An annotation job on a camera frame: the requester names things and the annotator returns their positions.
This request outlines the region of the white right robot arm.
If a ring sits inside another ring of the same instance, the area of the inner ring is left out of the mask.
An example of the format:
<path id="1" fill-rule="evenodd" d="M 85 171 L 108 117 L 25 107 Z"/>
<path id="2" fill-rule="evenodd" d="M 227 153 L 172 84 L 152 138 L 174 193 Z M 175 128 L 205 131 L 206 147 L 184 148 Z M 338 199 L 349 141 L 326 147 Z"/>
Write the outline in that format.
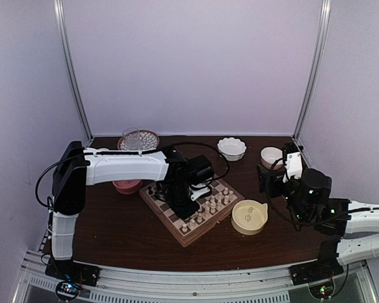
<path id="1" fill-rule="evenodd" d="M 332 178 L 304 167 L 301 150 L 293 142 L 265 147 L 257 171 L 259 191 L 281 219 L 335 237 L 321 244 L 311 273 L 322 279 L 335 264 L 379 257 L 379 205 L 331 197 Z"/>

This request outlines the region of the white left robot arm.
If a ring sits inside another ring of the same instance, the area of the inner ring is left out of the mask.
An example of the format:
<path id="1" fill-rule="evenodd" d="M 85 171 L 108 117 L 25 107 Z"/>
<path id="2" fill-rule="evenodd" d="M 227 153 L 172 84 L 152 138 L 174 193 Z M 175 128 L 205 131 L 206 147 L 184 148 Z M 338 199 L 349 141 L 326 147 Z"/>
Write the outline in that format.
<path id="1" fill-rule="evenodd" d="M 78 215 L 85 207 L 88 186 L 114 181 L 155 181 L 174 214 L 186 219 L 199 210 L 196 200 L 208 192 L 214 177 L 210 160 L 200 155 L 187 159 L 175 146 L 153 150 L 84 148 L 71 142 L 52 170 L 51 254 L 54 271 L 64 280 L 78 275 L 72 262 L 73 237 Z"/>

